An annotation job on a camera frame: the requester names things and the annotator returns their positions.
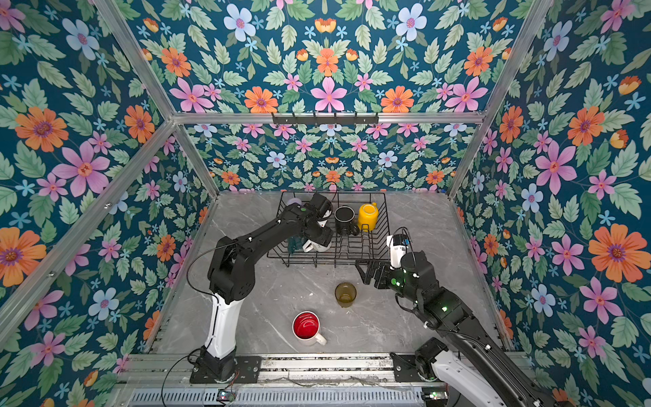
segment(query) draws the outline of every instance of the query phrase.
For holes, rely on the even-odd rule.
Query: marble surface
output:
[[[215,247],[224,235],[237,237],[276,216],[280,193],[219,196],[217,212],[200,252]],[[444,287],[455,292],[497,340],[494,316],[489,314],[484,289],[466,244],[456,229],[454,214],[444,194],[386,193],[391,232],[409,229],[416,250],[423,250]],[[199,259],[190,271],[192,283],[206,290],[206,271],[212,255]],[[355,284],[357,299],[341,308],[335,287]],[[209,328],[211,299],[190,287],[180,287],[171,318],[159,334],[154,352],[181,354],[200,347]],[[292,333],[292,321],[301,311],[314,311],[321,321],[326,345],[304,346]],[[360,281],[355,266],[291,265],[263,257],[256,264],[256,282],[240,313],[238,353],[304,352],[413,352],[434,333],[418,318],[401,310],[392,290],[377,290]]]

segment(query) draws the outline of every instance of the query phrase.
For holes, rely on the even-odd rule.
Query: cup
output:
[[[378,204],[373,202],[372,204],[364,204],[359,207],[359,217],[357,218],[357,226],[359,230],[363,232],[370,232],[375,229],[375,225],[378,223]]]
[[[350,206],[340,206],[335,211],[335,230],[341,236],[357,236],[359,227],[353,222],[355,211]]]
[[[319,342],[325,345],[327,340],[319,333],[321,323],[318,316],[310,311],[303,311],[296,315],[292,323],[292,331],[296,339],[301,341],[304,345],[314,345]]]
[[[335,298],[342,308],[353,305],[357,297],[357,289],[352,283],[341,283],[335,288]]]

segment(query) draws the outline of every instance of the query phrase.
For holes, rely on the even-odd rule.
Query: floral wallpaper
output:
[[[105,405],[145,349],[209,205],[170,137],[5,345],[0,406]],[[5,241],[19,233],[0,229]]]
[[[462,112],[486,105],[532,2],[145,0],[129,23],[178,111]]]
[[[474,131],[463,123],[188,128],[217,187],[230,191],[444,192]]]
[[[552,10],[456,196],[516,348],[575,406],[651,404],[649,16]]]
[[[161,119],[85,1],[0,1],[0,72],[2,303]]]

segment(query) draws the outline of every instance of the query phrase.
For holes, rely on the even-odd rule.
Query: black mug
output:
[[[359,226],[353,220],[355,219],[355,211],[350,206],[340,206],[335,211],[335,230],[341,236],[359,234]]]

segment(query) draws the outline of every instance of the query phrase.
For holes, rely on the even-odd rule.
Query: black wire dish rack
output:
[[[333,213],[325,224],[333,230],[331,247],[324,252],[309,251],[304,252],[302,248],[290,253],[289,242],[274,247],[267,253],[270,259],[281,259],[287,267],[290,264],[313,264],[315,267],[319,264],[355,264],[357,260],[386,259],[389,248],[387,247],[387,235],[389,234],[389,214],[387,211],[387,199],[384,193],[378,192],[319,192],[333,203]],[[291,198],[298,198],[307,203],[312,199],[313,193],[309,192],[291,192],[281,193],[281,200],[278,204],[278,215],[281,214],[286,206],[286,202]],[[378,205],[378,222],[375,228],[370,231],[368,225],[362,225],[360,233],[357,236],[342,236],[335,232],[335,215],[334,211],[340,206],[350,206],[355,211],[354,222],[357,223],[360,206],[364,204],[376,203]]]

